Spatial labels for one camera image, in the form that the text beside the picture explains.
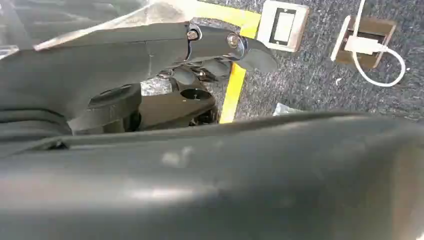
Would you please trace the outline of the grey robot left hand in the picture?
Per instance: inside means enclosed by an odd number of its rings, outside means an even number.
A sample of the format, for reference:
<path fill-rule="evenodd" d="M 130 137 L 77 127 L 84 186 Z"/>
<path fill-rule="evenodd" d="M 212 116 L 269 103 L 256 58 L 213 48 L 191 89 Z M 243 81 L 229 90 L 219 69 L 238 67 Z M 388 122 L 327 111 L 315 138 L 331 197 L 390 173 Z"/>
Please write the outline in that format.
<path fill-rule="evenodd" d="M 0 61 L 3 240 L 417 240 L 424 127 L 349 112 L 73 136 L 107 90 L 187 56 L 186 23 L 98 30 Z"/>

